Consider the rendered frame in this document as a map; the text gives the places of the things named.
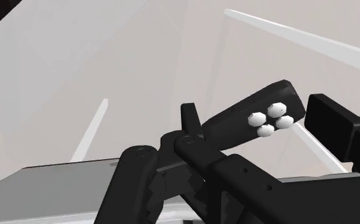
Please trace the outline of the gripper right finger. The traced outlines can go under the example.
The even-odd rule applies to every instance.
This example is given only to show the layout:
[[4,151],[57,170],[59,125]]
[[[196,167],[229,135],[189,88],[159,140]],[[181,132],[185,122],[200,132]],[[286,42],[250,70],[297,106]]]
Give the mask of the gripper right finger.
[[360,116],[312,94],[305,127],[357,176],[283,183],[194,134],[180,136],[175,152],[205,180],[205,224],[360,224]]

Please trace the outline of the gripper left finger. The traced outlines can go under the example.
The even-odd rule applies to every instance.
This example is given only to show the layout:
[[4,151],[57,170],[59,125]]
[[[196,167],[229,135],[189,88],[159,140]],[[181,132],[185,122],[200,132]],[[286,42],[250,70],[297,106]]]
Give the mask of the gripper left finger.
[[203,132],[193,103],[180,111],[181,130],[163,135],[159,149],[132,146],[121,154],[94,224],[156,224],[164,201],[176,196],[205,217],[205,205],[196,199],[204,180],[174,152],[177,137]]

